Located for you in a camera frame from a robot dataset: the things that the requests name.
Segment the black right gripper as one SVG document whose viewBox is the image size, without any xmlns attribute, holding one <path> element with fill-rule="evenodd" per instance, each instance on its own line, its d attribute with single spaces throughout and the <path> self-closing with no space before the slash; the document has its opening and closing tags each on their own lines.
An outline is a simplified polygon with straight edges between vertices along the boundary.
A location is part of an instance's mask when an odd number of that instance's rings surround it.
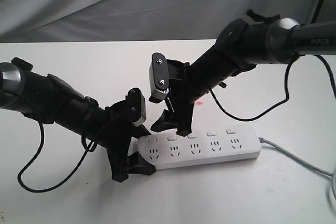
<svg viewBox="0 0 336 224">
<path fill-rule="evenodd" d="M 267 24 L 253 25 L 242 19 L 229 23 L 215 43 L 193 63 L 168 60 L 169 100 L 168 110 L 152 124 L 151 131 L 177 129 L 177 134 L 191 133 L 194 103 L 225 79 L 256 68 L 259 61 L 252 55 L 265 54 Z M 161 102 L 161 96 L 150 95 L 150 102 Z"/>
</svg>

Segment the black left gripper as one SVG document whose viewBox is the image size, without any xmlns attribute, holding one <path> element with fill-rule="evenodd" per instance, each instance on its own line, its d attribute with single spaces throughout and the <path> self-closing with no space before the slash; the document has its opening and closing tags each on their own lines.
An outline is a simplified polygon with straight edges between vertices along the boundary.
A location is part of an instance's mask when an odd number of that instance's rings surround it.
<svg viewBox="0 0 336 224">
<path fill-rule="evenodd" d="M 130 174 L 150 176 L 154 165 L 139 152 L 128 155 L 131 139 L 151 135 L 141 124 L 135 127 L 128 121 L 125 97 L 104 109 L 98 102 L 82 95 L 57 76 L 41 76 L 23 71 L 23 88 L 20 91 L 20 112 L 43 124 L 57 123 L 81 136 L 87 152 L 97 145 L 107 150 L 112 179 L 123 182 Z"/>
</svg>

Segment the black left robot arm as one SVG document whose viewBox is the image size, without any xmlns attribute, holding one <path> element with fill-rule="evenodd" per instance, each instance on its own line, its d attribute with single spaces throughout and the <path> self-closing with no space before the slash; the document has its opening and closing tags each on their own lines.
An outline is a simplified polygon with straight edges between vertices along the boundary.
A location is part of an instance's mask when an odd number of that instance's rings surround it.
<svg viewBox="0 0 336 224">
<path fill-rule="evenodd" d="M 132 88 L 125 99 L 106 108 L 52 74 L 41 76 L 32 64 L 15 57 L 1 63 L 1 108 L 22 113 L 42 124 L 57 123 L 107 150 L 112 179 L 123 182 L 130 174 L 152 175 L 154 165 L 139 152 L 128 154 L 131 139 L 150 135 L 145 99 Z"/>
</svg>

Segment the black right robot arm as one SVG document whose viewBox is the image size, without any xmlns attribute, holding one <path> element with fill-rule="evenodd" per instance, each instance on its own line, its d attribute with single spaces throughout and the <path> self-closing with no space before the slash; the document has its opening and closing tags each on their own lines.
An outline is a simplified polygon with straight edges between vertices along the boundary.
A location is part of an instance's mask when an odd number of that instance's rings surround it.
<svg viewBox="0 0 336 224">
<path fill-rule="evenodd" d="M 176 129 L 180 136 L 192 131 L 194 103 L 225 80 L 260 64 L 291 65 L 305 55 L 335 54 L 335 23 L 301 24 L 279 15 L 264 17 L 247 10 L 253 23 L 236 19 L 215 43 L 193 63 L 152 55 L 149 67 L 150 102 L 167 108 L 151 126 L 154 132 Z"/>
</svg>

